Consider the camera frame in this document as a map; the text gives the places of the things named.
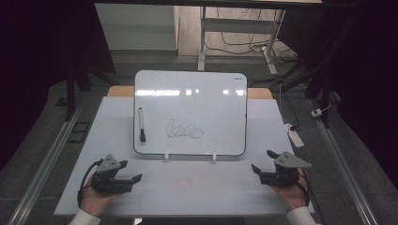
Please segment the person's right hand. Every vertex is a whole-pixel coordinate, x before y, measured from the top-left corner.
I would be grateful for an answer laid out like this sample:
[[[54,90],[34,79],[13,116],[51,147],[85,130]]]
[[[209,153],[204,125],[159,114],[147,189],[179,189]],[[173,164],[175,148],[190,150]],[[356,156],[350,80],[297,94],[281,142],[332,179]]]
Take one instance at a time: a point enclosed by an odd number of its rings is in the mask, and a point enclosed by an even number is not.
[[[282,198],[283,202],[289,210],[294,210],[300,207],[307,206],[307,190],[308,184],[304,178],[303,170],[298,168],[299,174],[299,186],[292,187],[274,187],[271,188],[277,192],[277,194]]]

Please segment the white desk frame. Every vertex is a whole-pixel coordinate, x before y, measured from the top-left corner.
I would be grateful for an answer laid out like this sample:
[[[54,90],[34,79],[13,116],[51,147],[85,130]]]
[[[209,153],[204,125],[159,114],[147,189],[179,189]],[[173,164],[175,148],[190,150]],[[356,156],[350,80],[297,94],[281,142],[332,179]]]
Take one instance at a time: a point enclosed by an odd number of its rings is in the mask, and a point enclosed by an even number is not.
[[[265,58],[268,73],[272,76],[277,75],[278,71],[274,65],[274,60],[271,58],[271,52],[282,24],[284,10],[276,9],[274,15],[275,18],[272,21],[208,18],[207,8],[200,7],[201,36],[198,53],[198,69],[200,71],[205,70],[206,49],[209,49],[206,45],[206,32],[252,34],[253,36],[262,34],[269,35],[269,40],[266,41],[264,47],[260,48],[260,52]]]

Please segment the white power strip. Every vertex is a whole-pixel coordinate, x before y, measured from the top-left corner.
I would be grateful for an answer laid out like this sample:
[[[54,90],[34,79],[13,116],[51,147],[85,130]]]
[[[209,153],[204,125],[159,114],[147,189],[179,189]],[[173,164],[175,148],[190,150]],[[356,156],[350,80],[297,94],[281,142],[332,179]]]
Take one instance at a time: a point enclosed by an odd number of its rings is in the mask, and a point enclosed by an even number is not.
[[[288,138],[290,139],[291,143],[296,147],[300,148],[304,146],[304,142],[300,138],[300,136],[297,134],[295,130],[293,130],[293,126],[291,124],[285,124],[285,129]]]

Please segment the white cabinet panel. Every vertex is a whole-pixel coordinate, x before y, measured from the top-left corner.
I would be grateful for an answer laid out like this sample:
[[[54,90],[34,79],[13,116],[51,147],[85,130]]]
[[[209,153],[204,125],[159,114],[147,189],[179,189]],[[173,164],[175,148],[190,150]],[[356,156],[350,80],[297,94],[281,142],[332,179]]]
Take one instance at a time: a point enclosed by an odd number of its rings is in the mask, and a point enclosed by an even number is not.
[[[96,3],[95,8],[111,50],[177,50],[178,7]]]

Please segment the white whiteboard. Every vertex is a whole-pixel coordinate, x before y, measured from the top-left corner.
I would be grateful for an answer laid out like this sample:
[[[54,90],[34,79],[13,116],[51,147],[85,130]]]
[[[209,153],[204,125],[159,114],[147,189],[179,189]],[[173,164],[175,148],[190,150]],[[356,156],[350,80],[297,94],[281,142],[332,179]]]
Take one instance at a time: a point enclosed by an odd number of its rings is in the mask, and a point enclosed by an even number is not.
[[[247,77],[141,70],[135,75],[133,148],[143,155],[237,157],[246,150]],[[139,108],[145,142],[140,142]]]

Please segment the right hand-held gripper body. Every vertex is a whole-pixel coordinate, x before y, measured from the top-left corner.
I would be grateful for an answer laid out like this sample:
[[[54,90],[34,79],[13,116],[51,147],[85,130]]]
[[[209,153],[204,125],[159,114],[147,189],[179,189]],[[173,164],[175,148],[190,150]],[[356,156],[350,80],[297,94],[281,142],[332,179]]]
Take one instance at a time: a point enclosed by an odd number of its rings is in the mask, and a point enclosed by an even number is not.
[[[299,180],[298,168],[311,168],[312,164],[296,157],[289,152],[279,154],[274,158],[275,172],[262,172],[262,185],[287,188],[292,187]]]

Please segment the person's left hand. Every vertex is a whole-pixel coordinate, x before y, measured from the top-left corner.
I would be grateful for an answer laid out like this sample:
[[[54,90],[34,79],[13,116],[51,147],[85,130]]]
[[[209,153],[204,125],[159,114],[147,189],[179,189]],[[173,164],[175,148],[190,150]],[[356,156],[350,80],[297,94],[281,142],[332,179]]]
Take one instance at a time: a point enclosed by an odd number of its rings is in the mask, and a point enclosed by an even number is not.
[[[84,185],[79,208],[87,214],[99,218],[108,205],[120,197],[120,194],[98,193],[92,188],[91,183],[92,178],[89,178]]]

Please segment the wooden table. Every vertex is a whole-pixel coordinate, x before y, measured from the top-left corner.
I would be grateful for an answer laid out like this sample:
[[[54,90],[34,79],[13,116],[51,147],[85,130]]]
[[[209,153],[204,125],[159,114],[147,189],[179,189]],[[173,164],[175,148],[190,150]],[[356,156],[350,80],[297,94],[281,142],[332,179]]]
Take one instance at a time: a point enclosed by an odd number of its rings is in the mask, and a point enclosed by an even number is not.
[[[107,97],[132,98],[134,96],[134,87],[128,85],[112,86]],[[249,88],[247,91],[248,99],[273,99],[273,96],[267,88]]]

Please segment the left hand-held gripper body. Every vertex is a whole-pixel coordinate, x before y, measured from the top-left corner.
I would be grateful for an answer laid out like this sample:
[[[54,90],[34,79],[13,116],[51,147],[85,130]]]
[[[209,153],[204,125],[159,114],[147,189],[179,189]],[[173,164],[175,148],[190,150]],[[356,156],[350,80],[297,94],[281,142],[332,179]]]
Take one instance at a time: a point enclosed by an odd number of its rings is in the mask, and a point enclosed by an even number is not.
[[[131,192],[131,180],[117,180],[115,176],[124,168],[120,168],[120,161],[108,155],[94,172],[91,186],[98,193],[119,194]]]

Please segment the white table mat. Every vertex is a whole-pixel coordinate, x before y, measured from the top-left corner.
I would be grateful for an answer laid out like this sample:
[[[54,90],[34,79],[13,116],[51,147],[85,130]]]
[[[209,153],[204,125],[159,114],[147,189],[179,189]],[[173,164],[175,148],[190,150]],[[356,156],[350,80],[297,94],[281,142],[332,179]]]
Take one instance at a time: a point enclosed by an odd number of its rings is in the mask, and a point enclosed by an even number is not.
[[[275,101],[248,102],[247,149],[232,161],[146,159],[132,148],[132,103],[130,97],[106,97],[86,138],[55,214],[73,216],[77,191],[88,167],[113,155],[127,161],[118,178],[141,175],[130,193],[108,206],[106,215],[118,218],[256,217],[287,213],[275,191],[261,184],[252,170],[274,169],[267,152],[292,149]]]

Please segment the black metal stand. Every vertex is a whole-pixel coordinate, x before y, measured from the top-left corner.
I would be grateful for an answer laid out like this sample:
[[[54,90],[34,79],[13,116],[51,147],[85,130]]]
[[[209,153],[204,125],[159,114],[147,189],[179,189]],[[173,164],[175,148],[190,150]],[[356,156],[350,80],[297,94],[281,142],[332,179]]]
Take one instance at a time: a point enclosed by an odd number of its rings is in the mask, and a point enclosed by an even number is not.
[[[71,119],[76,110],[75,85],[78,85],[80,90],[84,92],[89,92],[93,86],[88,77],[89,74],[93,74],[95,77],[110,85],[118,85],[118,82],[111,79],[104,72],[87,63],[80,63],[77,66],[71,67],[66,76],[67,96],[60,97],[56,102],[56,106],[67,108],[66,121]]]

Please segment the black floor plate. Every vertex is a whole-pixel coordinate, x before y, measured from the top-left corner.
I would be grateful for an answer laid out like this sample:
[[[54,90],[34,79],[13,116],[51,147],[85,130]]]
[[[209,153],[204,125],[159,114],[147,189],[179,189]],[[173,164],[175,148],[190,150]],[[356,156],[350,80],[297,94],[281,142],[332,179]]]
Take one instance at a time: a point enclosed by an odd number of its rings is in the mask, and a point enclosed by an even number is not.
[[[90,122],[76,122],[69,134],[68,143],[84,143],[90,127]]]

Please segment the aluminium rail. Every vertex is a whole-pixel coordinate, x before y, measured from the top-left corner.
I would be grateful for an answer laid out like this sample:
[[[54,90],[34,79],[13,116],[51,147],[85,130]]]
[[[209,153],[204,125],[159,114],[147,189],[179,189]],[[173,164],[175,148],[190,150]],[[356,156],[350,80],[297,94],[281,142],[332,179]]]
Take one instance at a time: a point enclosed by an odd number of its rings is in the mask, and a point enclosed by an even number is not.
[[[67,142],[72,128],[81,114],[81,111],[82,104],[79,103],[76,106],[75,111],[71,114],[69,120],[62,124],[61,129],[57,132],[55,140],[47,151],[44,159],[41,161],[32,181],[27,187],[16,209],[12,213],[7,225],[24,225],[27,221],[40,192],[43,190],[47,179],[54,168],[54,164],[57,161],[61,150]]]
[[[374,211],[372,210],[357,180],[355,179],[354,174],[351,172],[350,167],[341,152],[340,146],[335,141],[330,129],[326,128],[320,117],[315,117],[314,121],[316,122],[320,133],[326,142],[329,153],[333,158],[337,170],[342,176],[344,184],[351,196],[352,202],[356,206],[363,225],[379,225]]]

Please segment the black and white marker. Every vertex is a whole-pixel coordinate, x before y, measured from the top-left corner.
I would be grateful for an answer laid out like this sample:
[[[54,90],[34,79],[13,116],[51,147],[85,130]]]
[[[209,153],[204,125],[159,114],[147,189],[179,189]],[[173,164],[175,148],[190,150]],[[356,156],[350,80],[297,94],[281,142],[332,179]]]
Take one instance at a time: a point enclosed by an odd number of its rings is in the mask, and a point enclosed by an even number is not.
[[[144,115],[143,109],[139,108],[139,125],[140,125],[140,142],[145,142],[145,125],[144,125]]]

